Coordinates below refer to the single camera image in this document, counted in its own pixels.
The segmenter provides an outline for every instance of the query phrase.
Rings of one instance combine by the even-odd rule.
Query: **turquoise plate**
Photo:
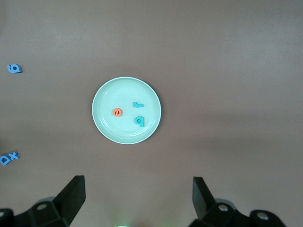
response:
[[[122,110],[119,117],[113,114],[116,108]],[[117,143],[134,144],[155,132],[160,123],[161,105],[148,84],[132,77],[119,77],[98,90],[92,114],[96,127],[105,137]],[[143,122],[137,122],[138,117],[143,117],[140,118]]]

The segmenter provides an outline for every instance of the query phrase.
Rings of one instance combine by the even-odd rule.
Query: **gray table surface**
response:
[[[134,145],[91,116],[121,76],[162,105]],[[18,214],[85,175],[72,227],[187,227],[202,176],[245,215],[302,226],[302,88],[301,0],[1,0],[0,155],[20,159],[0,165],[0,207]]]

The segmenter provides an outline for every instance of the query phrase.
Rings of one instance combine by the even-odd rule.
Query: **bolt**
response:
[[[219,205],[219,210],[223,211],[223,212],[226,212],[226,211],[228,211],[228,207],[226,205],[224,205],[224,204],[220,204]]]
[[[263,213],[263,212],[257,213],[257,216],[259,217],[259,219],[262,219],[262,220],[268,220],[269,219],[269,217],[267,216],[267,214]]]

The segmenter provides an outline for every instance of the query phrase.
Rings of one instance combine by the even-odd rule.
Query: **plate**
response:
[[[161,119],[161,104],[147,83],[132,77],[118,77],[98,90],[92,115],[105,137],[121,144],[135,144],[156,131]]]

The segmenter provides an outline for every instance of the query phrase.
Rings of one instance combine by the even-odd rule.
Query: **plate rim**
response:
[[[139,81],[140,83],[143,83],[143,84],[145,84],[147,87],[149,87],[149,88],[151,89],[151,91],[152,91],[152,92],[156,95],[156,97],[157,97],[157,101],[158,101],[159,106],[160,106],[160,117],[159,117],[159,120],[158,120],[158,122],[157,122],[157,125],[156,125],[155,129],[149,134],[149,136],[145,137],[144,139],[142,139],[142,140],[140,140],[140,141],[130,142],[130,143],[116,141],[116,140],[114,140],[114,139],[109,138],[107,135],[105,135],[105,134],[100,130],[100,128],[98,127],[98,125],[96,124],[96,120],[95,120],[94,112],[93,112],[93,108],[94,108],[94,103],[95,103],[96,96],[97,96],[97,94],[99,93],[99,91],[100,91],[104,86],[106,86],[108,83],[110,83],[110,82],[112,82],[112,81],[114,81],[114,80],[118,80],[118,79],[133,79],[133,80],[137,80],[137,81]],[[91,105],[91,113],[92,113],[92,117],[93,117],[95,126],[97,127],[97,129],[99,130],[99,132],[102,133],[102,135],[104,135],[106,138],[108,138],[109,140],[111,140],[111,141],[113,141],[113,142],[115,142],[115,143],[119,143],[119,144],[129,144],[129,145],[131,145],[131,144],[136,144],[136,143],[140,143],[140,142],[142,142],[142,141],[144,141],[144,140],[147,140],[152,134],[154,134],[154,132],[157,130],[157,128],[158,128],[158,126],[159,126],[159,124],[160,124],[160,121],[161,121],[161,117],[162,117],[162,107],[161,107],[161,102],[160,102],[160,99],[159,99],[157,93],[155,92],[155,90],[154,90],[149,84],[147,84],[146,82],[144,82],[144,81],[141,80],[141,79],[134,78],[134,77],[117,77],[117,78],[110,79],[109,81],[107,81],[106,83],[104,83],[104,84],[98,89],[98,91],[96,92],[96,94],[94,95],[94,98],[93,98],[93,102],[92,102],[92,105]]]

